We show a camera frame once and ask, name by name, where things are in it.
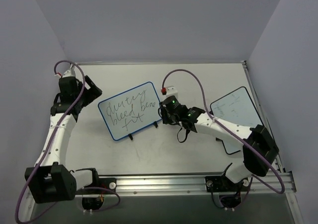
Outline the aluminium mounting rail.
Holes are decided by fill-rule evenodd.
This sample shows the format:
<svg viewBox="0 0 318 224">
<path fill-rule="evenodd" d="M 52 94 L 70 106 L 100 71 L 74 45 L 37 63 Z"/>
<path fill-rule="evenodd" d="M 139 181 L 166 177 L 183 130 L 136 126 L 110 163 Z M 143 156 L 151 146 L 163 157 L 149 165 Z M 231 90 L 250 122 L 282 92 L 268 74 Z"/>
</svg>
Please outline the aluminium mounting rail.
<svg viewBox="0 0 318 224">
<path fill-rule="evenodd" d="M 101 177 L 114 177 L 117 180 L 116 191 L 100 188 L 97 186 L 84 187 L 77 190 L 75 197 L 93 198 L 100 195 L 124 196 L 176 196 L 176 195 L 204 195 L 207 194 L 205 176 L 224 176 L 221 173 L 196 173 L 175 175 L 99 175 Z M 290 173 L 268 172 L 264 178 L 250 176 L 248 190 L 252 193 L 289 193 L 295 192 L 296 186 Z M 223 192 L 212 193 L 217 195 L 234 195 L 246 192 Z"/>
</svg>

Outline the black framed whiteboard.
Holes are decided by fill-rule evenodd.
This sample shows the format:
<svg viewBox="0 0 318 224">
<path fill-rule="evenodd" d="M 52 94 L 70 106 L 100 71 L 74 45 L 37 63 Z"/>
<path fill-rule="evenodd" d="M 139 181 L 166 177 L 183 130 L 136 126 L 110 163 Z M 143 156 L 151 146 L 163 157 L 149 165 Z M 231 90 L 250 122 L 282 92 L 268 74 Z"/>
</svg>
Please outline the black framed whiteboard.
<svg viewBox="0 0 318 224">
<path fill-rule="evenodd" d="M 212 114 L 223 120 L 248 127 L 263 121 L 246 87 L 241 86 L 210 104 Z"/>
</svg>

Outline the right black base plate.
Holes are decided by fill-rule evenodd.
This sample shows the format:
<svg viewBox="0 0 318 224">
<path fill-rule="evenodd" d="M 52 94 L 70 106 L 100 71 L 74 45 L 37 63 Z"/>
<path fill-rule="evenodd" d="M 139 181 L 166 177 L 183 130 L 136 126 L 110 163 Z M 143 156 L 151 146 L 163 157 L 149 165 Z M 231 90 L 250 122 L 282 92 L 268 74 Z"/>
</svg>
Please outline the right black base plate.
<svg viewBox="0 0 318 224">
<path fill-rule="evenodd" d="M 249 182 L 247 179 L 245 181 L 247 181 L 247 186 L 244 186 L 243 181 L 233 183 L 225 176 L 205 176 L 206 190 L 209 193 L 246 192 Z"/>
</svg>

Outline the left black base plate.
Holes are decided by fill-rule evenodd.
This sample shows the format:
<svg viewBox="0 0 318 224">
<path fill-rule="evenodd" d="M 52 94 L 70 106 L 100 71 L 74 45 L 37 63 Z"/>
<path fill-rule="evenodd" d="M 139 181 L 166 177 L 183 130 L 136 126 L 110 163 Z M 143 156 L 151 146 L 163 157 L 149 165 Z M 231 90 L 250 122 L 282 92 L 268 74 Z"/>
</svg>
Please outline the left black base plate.
<svg viewBox="0 0 318 224">
<path fill-rule="evenodd" d="M 116 191 L 117 180 L 114 177 L 101 177 L 96 183 L 97 187 Z"/>
</svg>

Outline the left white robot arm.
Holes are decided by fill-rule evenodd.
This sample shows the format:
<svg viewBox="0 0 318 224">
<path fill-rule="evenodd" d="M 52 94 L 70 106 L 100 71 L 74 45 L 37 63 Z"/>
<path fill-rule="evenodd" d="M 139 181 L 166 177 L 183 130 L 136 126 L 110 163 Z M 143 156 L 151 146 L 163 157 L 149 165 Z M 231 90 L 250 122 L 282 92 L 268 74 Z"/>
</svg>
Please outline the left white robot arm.
<svg viewBox="0 0 318 224">
<path fill-rule="evenodd" d="M 50 128 L 42 150 L 45 157 L 39 157 L 36 161 L 39 167 L 28 167 L 24 175 L 37 204 L 73 200 L 82 188 L 89 194 L 100 189 L 95 168 L 75 171 L 66 168 L 69 140 L 79 114 L 102 94 L 89 76 L 84 78 L 88 88 L 74 76 L 59 79 L 60 92 L 50 109 Z"/>
</svg>

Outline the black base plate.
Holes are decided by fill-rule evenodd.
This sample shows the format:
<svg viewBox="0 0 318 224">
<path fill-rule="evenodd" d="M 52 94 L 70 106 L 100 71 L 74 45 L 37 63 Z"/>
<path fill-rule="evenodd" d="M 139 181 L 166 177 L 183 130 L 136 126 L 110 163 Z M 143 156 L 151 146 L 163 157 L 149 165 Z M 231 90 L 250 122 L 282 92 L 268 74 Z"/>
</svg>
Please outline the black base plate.
<svg viewBox="0 0 318 224">
<path fill-rule="evenodd" d="M 117 180 L 114 177 L 101 177 L 96 183 L 97 187 L 116 191 Z"/>
<path fill-rule="evenodd" d="M 225 176 L 205 176 L 206 190 L 209 193 L 246 192 L 249 182 L 247 179 L 245 181 L 247 181 L 247 186 L 244 186 L 243 181 L 233 183 Z"/>
</svg>

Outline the blue framed whiteboard with writing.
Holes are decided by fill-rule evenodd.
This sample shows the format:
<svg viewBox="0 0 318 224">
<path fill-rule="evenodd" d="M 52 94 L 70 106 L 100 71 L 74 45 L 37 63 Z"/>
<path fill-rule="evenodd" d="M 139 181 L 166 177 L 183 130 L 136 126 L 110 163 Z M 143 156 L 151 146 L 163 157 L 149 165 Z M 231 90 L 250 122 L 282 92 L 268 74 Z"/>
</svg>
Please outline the blue framed whiteboard with writing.
<svg viewBox="0 0 318 224">
<path fill-rule="evenodd" d="M 134 134 L 161 120 L 159 96 L 151 81 L 98 103 L 98 110 L 114 141 Z"/>
</svg>

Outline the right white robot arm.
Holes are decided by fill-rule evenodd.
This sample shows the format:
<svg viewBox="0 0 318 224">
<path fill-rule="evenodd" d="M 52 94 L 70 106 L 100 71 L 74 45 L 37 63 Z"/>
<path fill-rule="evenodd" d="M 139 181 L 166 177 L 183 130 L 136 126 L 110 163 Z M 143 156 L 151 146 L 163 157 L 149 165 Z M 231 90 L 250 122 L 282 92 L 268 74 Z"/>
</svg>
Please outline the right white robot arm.
<svg viewBox="0 0 318 224">
<path fill-rule="evenodd" d="M 174 95 L 159 104 L 159 113 L 164 124 L 179 125 L 187 133 L 211 135 L 242 151 L 243 160 L 229 164 L 220 179 L 225 190 L 233 190 L 252 175 L 266 176 L 278 155 L 279 149 L 263 125 L 253 128 L 212 117 L 201 108 L 180 104 Z"/>
</svg>

